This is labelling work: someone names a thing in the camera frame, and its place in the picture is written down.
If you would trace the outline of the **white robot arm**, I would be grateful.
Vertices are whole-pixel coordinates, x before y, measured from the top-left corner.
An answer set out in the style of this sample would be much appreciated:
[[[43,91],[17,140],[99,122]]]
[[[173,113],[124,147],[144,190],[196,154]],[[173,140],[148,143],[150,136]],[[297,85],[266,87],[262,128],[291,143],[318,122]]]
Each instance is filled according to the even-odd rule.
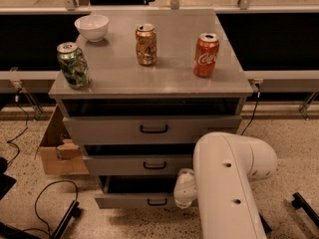
[[[181,209],[198,203],[203,239],[267,239],[250,188],[272,176],[275,150],[265,141],[212,132],[193,152],[193,168],[178,172],[173,197]]]

